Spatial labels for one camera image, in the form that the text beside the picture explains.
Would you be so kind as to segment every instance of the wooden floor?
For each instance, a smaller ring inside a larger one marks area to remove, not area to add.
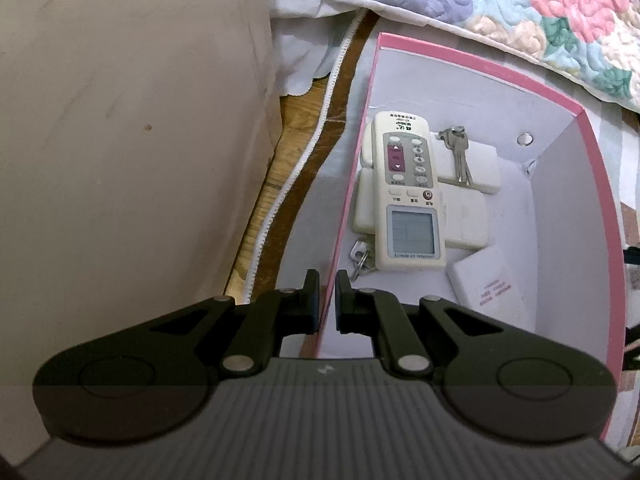
[[[241,302],[244,280],[262,222],[316,129],[327,80],[328,77],[315,80],[311,90],[304,95],[280,99],[282,136],[276,146],[249,225],[242,237],[240,250],[226,286],[226,294],[236,298],[237,303]]]

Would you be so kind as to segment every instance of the floral quilt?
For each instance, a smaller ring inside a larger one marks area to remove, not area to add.
[[[496,41],[640,111],[639,0],[373,1]]]

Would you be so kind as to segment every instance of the metal rivet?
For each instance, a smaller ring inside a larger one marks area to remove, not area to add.
[[[531,134],[520,134],[516,139],[516,142],[521,146],[530,146],[533,142]]]
[[[254,366],[254,360],[248,355],[230,355],[222,361],[223,367],[231,372],[245,372]]]
[[[408,372],[421,372],[429,368],[429,360],[421,355],[405,355],[398,359],[398,366]]]

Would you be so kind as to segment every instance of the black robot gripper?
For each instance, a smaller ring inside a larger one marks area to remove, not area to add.
[[[319,275],[301,289],[235,305],[229,296],[89,341],[38,370],[33,399],[50,434],[119,446],[166,433],[196,415],[225,378],[260,373],[282,338],[318,330]]]
[[[340,270],[335,304],[338,330],[370,336],[389,373],[428,380],[450,411],[499,438],[597,437],[615,402],[616,383],[595,358],[440,297],[401,304],[352,289]]]
[[[318,330],[319,275],[254,303],[217,296],[78,345],[38,371],[33,397],[47,430],[86,446],[124,446],[196,416],[221,381],[263,372],[287,335]],[[372,339],[384,370],[424,381],[465,424],[546,445],[597,436],[616,396],[612,375],[576,349],[435,296],[401,304],[335,277],[342,333]]]

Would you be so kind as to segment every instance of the white fabric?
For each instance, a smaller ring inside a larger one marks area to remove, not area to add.
[[[268,0],[281,96],[302,95],[334,65],[355,6],[333,0]]]
[[[335,0],[267,0],[272,18],[323,18],[355,10],[353,4]]]
[[[352,19],[352,14],[271,19],[278,95],[302,95],[313,79],[331,72]]]

